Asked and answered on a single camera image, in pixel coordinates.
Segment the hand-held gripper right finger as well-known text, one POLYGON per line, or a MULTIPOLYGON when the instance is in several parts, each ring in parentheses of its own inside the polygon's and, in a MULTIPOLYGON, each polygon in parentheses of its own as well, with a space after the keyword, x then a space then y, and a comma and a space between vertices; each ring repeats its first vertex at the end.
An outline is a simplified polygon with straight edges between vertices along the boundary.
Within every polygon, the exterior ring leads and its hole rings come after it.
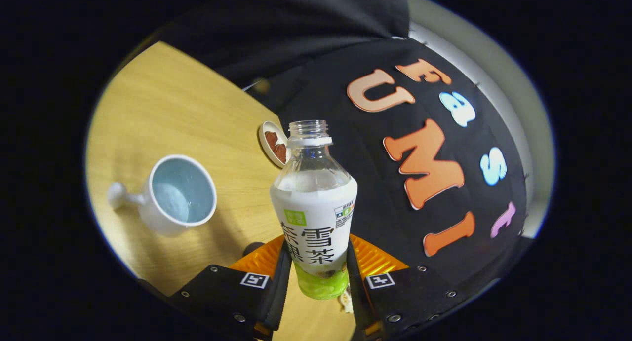
POLYGON ((408 266, 350 235, 346 255, 355 323, 364 341, 402 341, 458 310, 468 299, 426 265, 408 266))

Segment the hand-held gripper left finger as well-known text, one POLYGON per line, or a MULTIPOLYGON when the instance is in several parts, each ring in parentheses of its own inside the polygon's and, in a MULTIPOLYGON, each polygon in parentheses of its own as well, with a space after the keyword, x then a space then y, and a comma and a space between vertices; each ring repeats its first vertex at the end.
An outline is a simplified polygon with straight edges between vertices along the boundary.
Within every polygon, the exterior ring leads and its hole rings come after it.
POLYGON ((168 298, 222 341, 270 341, 280 326, 291 269, 284 236, 231 266, 207 266, 168 298))

